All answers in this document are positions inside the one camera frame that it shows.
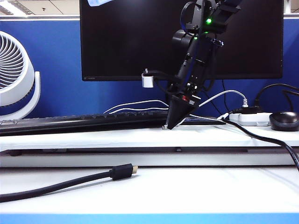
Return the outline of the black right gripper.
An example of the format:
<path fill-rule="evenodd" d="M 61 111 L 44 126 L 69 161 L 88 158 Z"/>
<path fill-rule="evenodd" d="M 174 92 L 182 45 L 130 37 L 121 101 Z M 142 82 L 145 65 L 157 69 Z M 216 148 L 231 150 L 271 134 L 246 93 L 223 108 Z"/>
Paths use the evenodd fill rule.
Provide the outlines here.
<path fill-rule="evenodd" d="M 167 128 L 171 130 L 198 108 L 201 102 L 198 93 L 204 89 L 205 79 L 189 77 L 184 83 L 183 79 L 171 77 L 167 81 L 166 92 L 169 102 Z"/>

